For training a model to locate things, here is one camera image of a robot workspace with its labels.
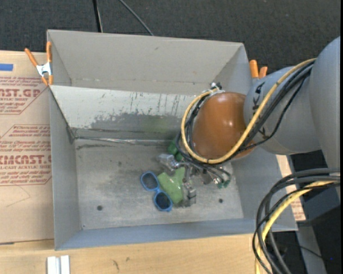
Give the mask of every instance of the yellow cable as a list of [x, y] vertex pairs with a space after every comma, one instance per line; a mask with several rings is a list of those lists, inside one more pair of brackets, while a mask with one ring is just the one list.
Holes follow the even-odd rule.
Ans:
[[254, 116], [252, 117], [252, 119], [250, 120], [248, 126], [246, 127], [244, 133], [241, 135], [241, 137], [239, 138], [238, 142], [235, 144], [235, 146], [224, 156], [220, 157], [220, 158], [216, 158], [216, 159], [207, 159], [204, 157], [199, 156], [198, 154], [196, 154], [188, 145], [187, 140], [186, 140], [186, 136], [185, 136], [185, 130], [184, 130], [184, 126], [185, 126], [185, 121], [186, 118], [189, 114], [189, 111], [191, 110], [191, 108], [194, 106], [194, 104], [199, 101], [203, 96], [205, 95], [209, 95], [212, 92], [214, 92], [216, 89], [214, 90], [210, 90], [207, 92], [204, 92], [203, 94], [201, 94], [200, 96], [196, 97], [188, 106], [188, 108], [186, 109], [184, 116], [182, 118], [182, 123], [181, 123], [181, 134], [182, 134], [182, 142], [184, 147], [186, 148], [187, 152], [189, 153], [190, 156], [192, 156], [193, 158], [197, 159], [200, 162], [203, 163], [209, 163], [209, 164], [217, 164], [217, 163], [221, 163], [224, 162], [225, 160], [229, 159], [241, 146], [241, 144], [243, 143], [243, 141], [246, 139], [246, 137], [248, 137], [249, 132], [252, 130], [254, 124], [256, 123], [258, 117], [260, 116], [260, 114], [262, 113], [263, 108], [265, 107], [265, 105], [267, 104], [268, 100], [270, 99], [270, 97], [272, 96], [272, 94], [275, 92], [275, 90], [277, 89], [277, 87], [289, 76], [291, 75], [293, 72], [295, 72], [296, 70], [298, 70], [299, 68], [301, 68], [302, 66], [314, 61], [315, 58], [310, 59], [310, 60], [306, 60], [296, 66], [294, 66], [292, 69], [290, 69], [289, 71], [287, 71], [282, 77], [280, 77], [280, 79], [276, 82], [275, 85], [272, 86], [272, 88], [268, 91], [268, 93], [266, 94], [266, 96], [263, 98], [262, 103], [260, 104], [259, 108], [257, 109], [256, 113], [254, 114]]
[[[334, 181], [319, 181], [319, 182], [314, 182], [311, 183], [307, 186], [305, 186], [305, 188], [308, 188], [307, 190], [302, 190], [302, 191], [298, 191], [296, 193], [293, 193], [292, 195], [288, 196], [277, 208], [276, 210], [273, 211], [270, 219], [266, 222], [263, 231], [262, 231], [262, 238], [263, 240], [265, 240], [265, 238], [267, 237], [267, 234], [270, 230], [270, 228], [272, 227], [273, 223], [277, 220], [277, 218], [281, 215], [281, 213], [287, 208], [288, 205], [290, 205], [295, 199], [297, 199], [298, 197], [302, 196], [303, 194], [311, 191], [312, 189], [310, 187], [315, 187], [315, 186], [324, 186], [326, 184], [330, 184], [333, 183]], [[258, 256], [261, 256], [261, 247], [258, 244], [257, 245], [257, 253]], [[258, 259], [256, 259], [256, 274], [260, 274], [260, 264]]]

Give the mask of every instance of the sunglasses lens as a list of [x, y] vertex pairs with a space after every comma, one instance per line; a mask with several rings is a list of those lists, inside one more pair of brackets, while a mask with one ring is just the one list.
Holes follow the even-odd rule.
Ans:
[[157, 206], [159, 206], [161, 210], [166, 210], [172, 205], [172, 202], [170, 201], [169, 197], [163, 192], [160, 192], [155, 197], [155, 203]]
[[148, 173], [144, 174], [142, 176], [141, 182], [149, 190], [153, 190], [153, 189], [157, 188], [157, 186], [158, 186], [158, 182], [157, 182], [155, 176], [152, 174], [148, 174]]

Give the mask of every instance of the blue sunglasses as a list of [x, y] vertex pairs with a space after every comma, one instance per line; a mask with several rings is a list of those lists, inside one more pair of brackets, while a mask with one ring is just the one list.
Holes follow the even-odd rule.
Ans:
[[160, 211], [172, 210], [173, 202], [163, 190], [160, 189], [158, 178], [152, 171], [146, 171], [140, 176], [142, 186], [148, 191], [155, 191], [154, 204]]

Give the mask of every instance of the green object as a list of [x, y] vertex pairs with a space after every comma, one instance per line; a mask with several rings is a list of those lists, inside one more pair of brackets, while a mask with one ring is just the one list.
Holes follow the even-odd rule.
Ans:
[[171, 142], [170, 142], [170, 145], [167, 147], [167, 151], [168, 151], [169, 154], [173, 154], [174, 156], [175, 156], [177, 153], [179, 153], [179, 152], [178, 152], [178, 149], [177, 149], [177, 147], [176, 147], [175, 141], [171, 141]]
[[183, 159], [183, 156], [180, 154], [180, 152], [177, 149], [175, 140], [170, 142], [169, 146], [167, 147], [167, 151], [169, 154], [174, 155], [176, 161], [180, 162]]
[[185, 168], [176, 169], [173, 176], [163, 172], [158, 175], [160, 187], [169, 195], [174, 205], [183, 201], [183, 179]]

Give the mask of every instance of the cable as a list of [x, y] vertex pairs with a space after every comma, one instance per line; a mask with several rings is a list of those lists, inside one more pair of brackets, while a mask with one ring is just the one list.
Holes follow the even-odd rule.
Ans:
[[[280, 117], [278, 118], [277, 124], [276, 124], [276, 126], [274, 127], [272, 133], [271, 133], [268, 137], [266, 137], [264, 140], [262, 140], [262, 141], [259, 141], [259, 142], [257, 142], [257, 143], [254, 143], [254, 144], [251, 144], [251, 145], [249, 145], [249, 146], [246, 146], [246, 147], [244, 147], [244, 148], [242, 148], [242, 149], [239, 149], [237, 152], [235, 152], [235, 154], [233, 154], [232, 157], [234, 157], [234, 156], [236, 156], [236, 155], [238, 155], [238, 154], [240, 154], [240, 153], [242, 153], [242, 152], [244, 152], [244, 151], [246, 151], [246, 150], [249, 150], [249, 149], [251, 149], [251, 148], [254, 148], [254, 147], [256, 147], [256, 146], [258, 146], [258, 145], [260, 145], [260, 144], [265, 143], [266, 141], [268, 141], [270, 138], [272, 138], [272, 137], [276, 134], [276, 132], [277, 132], [277, 130], [278, 130], [278, 128], [279, 128], [279, 126], [280, 126], [280, 124], [281, 124], [283, 118], [284, 118], [285, 113], [287, 112], [288, 108], [289, 108], [290, 105], [292, 104], [293, 99], [296, 97], [296, 95], [297, 95], [298, 92], [300, 91], [302, 85], [304, 84], [305, 79], [304, 79], [303, 81], [301, 81], [301, 84], [299, 85], [299, 87], [296, 89], [296, 91], [293, 93], [293, 95], [291, 96], [291, 98], [290, 98], [289, 101], [287, 102], [287, 104], [286, 104], [286, 106], [284, 107], [284, 109], [283, 109], [283, 111], [282, 111]], [[253, 133], [253, 135], [250, 136], [249, 138], [246, 138], [246, 140], [245, 140], [244, 142], [249, 143], [249, 142], [254, 138], [254, 136], [256, 135], [256, 133], [257, 133], [257, 132]]]
[[142, 26], [148, 31], [148, 33], [153, 36], [154, 34], [152, 33], [152, 31], [147, 27], [147, 25], [142, 21], [142, 19], [135, 13], [135, 11], [133, 11], [131, 7], [126, 4], [125, 1], [123, 0], [119, 0], [119, 1], [127, 8], [129, 12], [131, 12], [133, 16], [136, 17], [136, 19], [140, 22], [140, 24], [142, 24]]
[[285, 85], [280, 89], [280, 91], [275, 95], [274, 99], [272, 100], [272, 102], [270, 103], [269, 107], [265, 110], [265, 112], [263, 113], [263, 115], [259, 118], [259, 120], [256, 122], [256, 125], [254, 126], [254, 128], [251, 130], [251, 132], [249, 133], [249, 136], [244, 140], [244, 142], [242, 143], [241, 147], [244, 148], [240, 148], [234, 155], [238, 155], [239, 153], [251, 149], [259, 144], [262, 144], [263, 142], [267, 141], [268, 139], [270, 139], [277, 131], [278, 126], [282, 120], [283, 114], [285, 113], [285, 111], [287, 110], [287, 107], [291, 104], [292, 99], [296, 96], [297, 92], [291, 97], [290, 102], [286, 105], [284, 111], [281, 114], [280, 120], [278, 121], [278, 125], [276, 125], [274, 131], [271, 133], [271, 136], [269, 136], [268, 139], [265, 139], [264, 141], [261, 141], [259, 143], [257, 143], [256, 145], [252, 145], [252, 146], [247, 146], [255, 137], [255, 135], [259, 132], [260, 128], [264, 125], [264, 123], [266, 122], [266, 120], [268, 119], [268, 117], [271, 115], [271, 113], [273, 112], [273, 110], [276, 108], [276, 106], [279, 104], [279, 102], [286, 96], [286, 94], [297, 84], [300, 84], [300, 87], [303, 84], [303, 81], [306, 80], [310, 73], [311, 73], [311, 69], [313, 67], [313, 63], [309, 62], [306, 66], [303, 66], [301, 70], [298, 70], [295, 74], [293, 74], [286, 82]]
[[268, 100], [271, 98], [271, 96], [273, 95], [274, 91], [277, 89], [277, 87], [289, 76], [291, 75], [293, 72], [295, 72], [296, 70], [300, 69], [302, 66], [313, 62], [315, 59], [310, 59], [310, 60], [306, 60], [298, 65], [296, 65], [295, 67], [293, 67], [292, 69], [290, 69], [289, 71], [287, 71], [282, 77], [280, 77], [280, 79], [276, 82], [276, 84], [274, 86], [272, 86], [272, 88], [268, 91], [268, 93], [266, 94], [266, 96], [263, 98], [259, 108], [257, 109], [256, 113], [254, 114], [254, 116], [252, 117], [251, 121], [249, 122], [249, 124], [247, 125], [244, 133], [241, 135], [240, 139], [238, 140], [238, 142], [235, 144], [235, 146], [224, 156], [220, 157], [220, 158], [216, 158], [216, 159], [207, 159], [204, 157], [199, 156], [198, 154], [196, 154], [188, 145], [187, 140], [186, 140], [186, 135], [185, 135], [185, 121], [186, 118], [188, 116], [189, 111], [192, 109], [193, 105], [199, 101], [201, 99], [202, 96], [205, 95], [209, 95], [212, 93], [212, 91], [207, 91], [204, 92], [203, 94], [201, 94], [200, 96], [196, 97], [187, 107], [184, 116], [182, 118], [182, 123], [181, 123], [181, 135], [182, 135], [182, 142], [184, 147], [186, 148], [187, 152], [195, 159], [197, 159], [199, 162], [203, 162], [203, 163], [207, 163], [207, 164], [217, 164], [217, 163], [221, 163], [226, 161], [227, 159], [229, 159], [241, 146], [241, 144], [243, 143], [243, 141], [247, 138], [249, 132], [252, 130], [255, 122], [257, 121], [258, 117], [260, 116], [260, 114], [262, 113], [262, 110], [264, 109], [265, 105], [267, 104]]
[[[319, 169], [313, 169], [313, 170], [306, 170], [306, 171], [300, 171], [300, 172], [295, 172], [292, 173], [291, 175], [288, 175], [282, 179], [280, 179], [268, 192], [268, 194], [263, 198], [259, 208], [258, 208], [258, 212], [257, 212], [257, 220], [256, 220], [256, 231], [254, 233], [253, 236], [253, 250], [254, 253], [256, 254], [256, 248], [255, 248], [255, 238], [256, 235], [258, 235], [258, 237], [260, 236], [261, 233], [261, 225], [267, 221], [269, 215], [271, 214], [271, 211], [274, 210], [278, 204], [280, 204], [285, 198], [287, 198], [291, 193], [285, 195], [284, 197], [282, 197], [273, 207], [272, 209], [269, 209], [270, 207], [270, 200], [272, 198], [272, 196], [279, 190], [285, 188], [286, 186], [290, 186], [292, 184], [300, 184], [300, 183], [308, 183], [308, 182], [314, 182], [314, 181], [326, 181], [326, 180], [331, 180], [334, 182], [340, 182], [340, 177], [339, 176], [328, 176], [328, 175], [323, 175], [323, 174], [334, 174], [334, 173], [338, 173], [339, 170], [336, 168], [319, 168]], [[266, 217], [264, 219], [262, 219], [260, 221], [260, 216], [262, 214], [263, 208], [266, 208]], [[266, 250], [265, 245], [262, 246], [262, 250], [264, 252], [264, 254], [267, 256], [268, 262], [272, 265], [272, 267], [274, 269], [275, 268], [275, 263], [274, 261], [270, 258], [268, 251]], [[263, 262], [261, 261], [260, 257], [256, 254], [257, 259], [259, 260], [260, 263], [262, 263], [263, 267], [265, 268], [265, 270], [269, 273], [269, 270], [264, 266]]]
[[[262, 231], [262, 234], [261, 234], [261, 239], [263, 241], [265, 240], [265, 238], [266, 238], [269, 230], [271, 229], [273, 223], [277, 220], [277, 218], [280, 216], [280, 214], [283, 212], [283, 210], [288, 205], [290, 205], [296, 198], [302, 196], [303, 194], [305, 194], [307, 192], [310, 192], [314, 188], [322, 188], [322, 187], [325, 187], [326, 185], [331, 184], [331, 183], [334, 183], [334, 181], [328, 180], [328, 181], [313, 182], [313, 183], [305, 186], [304, 188], [301, 188], [301, 189], [298, 189], [294, 192], [291, 192], [290, 194], [288, 194], [289, 196], [287, 196], [285, 199], [280, 200], [279, 205], [276, 208], [274, 208], [274, 211], [272, 213], [270, 213], [270, 217], [266, 221], [266, 224], [265, 224], [263, 231]], [[259, 244], [258, 248], [256, 250], [258, 257], [260, 257], [261, 250], [262, 250], [262, 247]], [[258, 259], [256, 260], [256, 273], [260, 273]]]
[[93, 1], [93, 8], [94, 8], [94, 14], [95, 14], [95, 20], [97, 21], [97, 29], [99, 33], [103, 32], [103, 25], [101, 21], [101, 15], [99, 13], [98, 5], [97, 5], [97, 0], [92, 0]]

